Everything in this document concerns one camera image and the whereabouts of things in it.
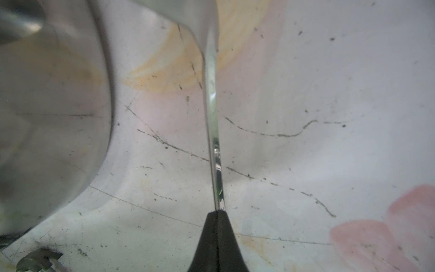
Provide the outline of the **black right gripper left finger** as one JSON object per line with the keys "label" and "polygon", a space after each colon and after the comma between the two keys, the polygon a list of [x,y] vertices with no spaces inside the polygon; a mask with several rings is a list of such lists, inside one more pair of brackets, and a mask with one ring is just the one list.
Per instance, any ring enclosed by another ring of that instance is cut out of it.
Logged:
{"label": "black right gripper left finger", "polygon": [[196,252],[188,272],[217,272],[218,260],[218,212],[207,214]]}

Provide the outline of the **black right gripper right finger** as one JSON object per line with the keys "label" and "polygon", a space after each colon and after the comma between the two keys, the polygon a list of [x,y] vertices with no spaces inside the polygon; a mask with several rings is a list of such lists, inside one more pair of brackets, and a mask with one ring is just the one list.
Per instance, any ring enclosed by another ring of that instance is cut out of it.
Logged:
{"label": "black right gripper right finger", "polygon": [[217,212],[217,251],[220,272],[249,272],[226,211]]}

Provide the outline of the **stainless steel pot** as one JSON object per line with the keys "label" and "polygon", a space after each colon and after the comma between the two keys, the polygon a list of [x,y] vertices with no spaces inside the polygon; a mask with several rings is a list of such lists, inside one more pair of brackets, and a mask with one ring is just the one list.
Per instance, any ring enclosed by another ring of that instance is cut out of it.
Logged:
{"label": "stainless steel pot", "polygon": [[111,133],[105,57],[87,1],[1,2],[1,239],[80,195]]}

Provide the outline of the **steel soup ladle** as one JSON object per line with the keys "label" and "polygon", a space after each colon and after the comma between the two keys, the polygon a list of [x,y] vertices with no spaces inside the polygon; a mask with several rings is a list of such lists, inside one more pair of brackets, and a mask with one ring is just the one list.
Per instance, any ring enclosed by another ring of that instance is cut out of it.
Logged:
{"label": "steel soup ladle", "polygon": [[219,14],[216,1],[137,1],[186,28],[202,56],[202,89],[206,130],[213,182],[215,210],[224,210],[224,189],[219,140],[216,89],[216,61],[219,44]]}

